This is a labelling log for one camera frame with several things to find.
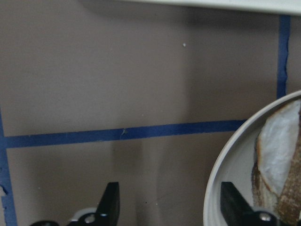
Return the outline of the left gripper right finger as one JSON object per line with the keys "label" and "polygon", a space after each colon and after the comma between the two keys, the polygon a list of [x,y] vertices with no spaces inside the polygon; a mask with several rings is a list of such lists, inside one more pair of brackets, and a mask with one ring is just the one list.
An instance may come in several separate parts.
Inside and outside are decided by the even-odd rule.
{"label": "left gripper right finger", "polygon": [[232,182],[221,183],[220,209],[228,226],[249,226],[248,221],[254,213]]}

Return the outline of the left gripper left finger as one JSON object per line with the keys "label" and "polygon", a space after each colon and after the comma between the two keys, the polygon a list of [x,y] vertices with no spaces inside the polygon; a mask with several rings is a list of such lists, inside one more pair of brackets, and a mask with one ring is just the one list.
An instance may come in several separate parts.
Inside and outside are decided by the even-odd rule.
{"label": "left gripper left finger", "polygon": [[102,198],[97,206],[96,225],[116,226],[120,213],[120,192],[119,183],[110,182],[107,184]]}

